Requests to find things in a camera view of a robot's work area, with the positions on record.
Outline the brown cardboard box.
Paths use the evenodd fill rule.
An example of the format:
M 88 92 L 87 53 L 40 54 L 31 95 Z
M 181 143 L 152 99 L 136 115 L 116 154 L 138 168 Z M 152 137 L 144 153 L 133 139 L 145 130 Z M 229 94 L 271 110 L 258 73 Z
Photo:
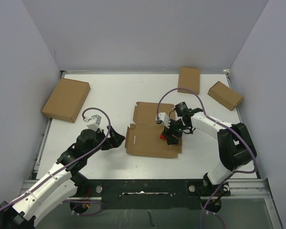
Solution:
M 125 149 L 132 156 L 177 158 L 182 152 L 182 141 L 168 145 L 161 137 L 163 124 L 156 123 L 157 103 L 137 102 L 133 123 L 127 127 Z

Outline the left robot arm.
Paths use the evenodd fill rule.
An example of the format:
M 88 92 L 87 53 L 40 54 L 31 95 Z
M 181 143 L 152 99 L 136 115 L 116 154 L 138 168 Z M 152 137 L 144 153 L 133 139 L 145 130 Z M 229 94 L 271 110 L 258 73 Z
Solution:
M 54 208 L 73 195 L 87 191 L 87 179 L 80 173 L 88 158 L 99 150 L 118 148 L 125 137 L 108 127 L 84 129 L 51 169 L 11 203 L 0 204 L 0 229 L 33 229 Z

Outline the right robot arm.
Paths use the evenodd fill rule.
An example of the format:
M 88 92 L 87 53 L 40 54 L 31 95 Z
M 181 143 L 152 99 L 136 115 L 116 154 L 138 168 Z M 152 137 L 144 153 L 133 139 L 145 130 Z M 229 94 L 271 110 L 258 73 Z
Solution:
M 208 195 L 213 195 L 227 177 L 240 167 L 253 161 L 256 150 L 248 129 L 243 123 L 222 122 L 208 116 L 201 108 L 188 108 L 185 102 L 177 104 L 174 109 L 178 119 L 173 120 L 167 113 L 156 116 L 158 124 L 164 124 L 160 138 L 168 145 L 177 145 L 183 134 L 192 134 L 201 130 L 212 136 L 218 143 L 219 162 L 203 177 L 202 188 Z

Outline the large folded cardboard box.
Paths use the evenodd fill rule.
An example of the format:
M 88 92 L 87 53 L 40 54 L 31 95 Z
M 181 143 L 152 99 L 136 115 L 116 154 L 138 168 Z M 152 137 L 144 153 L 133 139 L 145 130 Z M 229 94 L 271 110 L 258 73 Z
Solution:
M 61 78 L 41 113 L 47 118 L 75 123 L 90 89 L 88 82 Z

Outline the upright folded cardboard box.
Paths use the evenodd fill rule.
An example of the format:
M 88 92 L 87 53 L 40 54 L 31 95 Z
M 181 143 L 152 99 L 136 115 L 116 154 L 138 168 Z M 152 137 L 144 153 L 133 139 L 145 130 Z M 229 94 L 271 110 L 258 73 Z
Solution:
M 200 69 L 191 67 L 180 67 L 178 77 L 178 92 L 190 94 L 189 91 L 183 90 L 183 88 L 189 89 L 195 94 L 200 93 Z

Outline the small folded cardboard box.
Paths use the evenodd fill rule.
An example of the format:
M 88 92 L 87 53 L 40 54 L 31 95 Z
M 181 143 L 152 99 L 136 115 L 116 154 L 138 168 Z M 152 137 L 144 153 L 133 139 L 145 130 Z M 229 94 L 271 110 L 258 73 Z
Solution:
M 243 96 L 218 81 L 208 91 L 208 95 L 229 111 L 234 110 L 243 100 Z

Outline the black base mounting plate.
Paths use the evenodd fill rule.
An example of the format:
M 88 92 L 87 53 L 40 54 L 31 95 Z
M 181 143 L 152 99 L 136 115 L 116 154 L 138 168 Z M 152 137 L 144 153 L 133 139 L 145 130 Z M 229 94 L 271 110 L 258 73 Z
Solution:
M 226 182 L 216 191 L 202 179 L 88 179 L 72 199 L 100 201 L 104 210 L 187 208 L 218 212 L 222 197 L 231 195 Z

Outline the aluminium table frame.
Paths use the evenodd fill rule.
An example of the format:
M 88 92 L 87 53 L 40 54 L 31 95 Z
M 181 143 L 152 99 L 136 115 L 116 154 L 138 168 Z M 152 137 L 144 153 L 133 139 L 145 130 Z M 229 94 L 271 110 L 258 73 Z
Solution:
M 247 127 L 234 115 L 206 112 L 207 104 L 175 74 L 82 74 L 67 83 L 69 102 L 84 86 L 74 123 L 52 121 L 40 179 L 0 210 L 6 228 L 35 228 L 57 205 L 76 195 L 101 195 L 115 207 L 123 198 L 179 201 L 182 192 L 213 214 L 211 200 L 229 195 L 242 167 L 257 171 Z

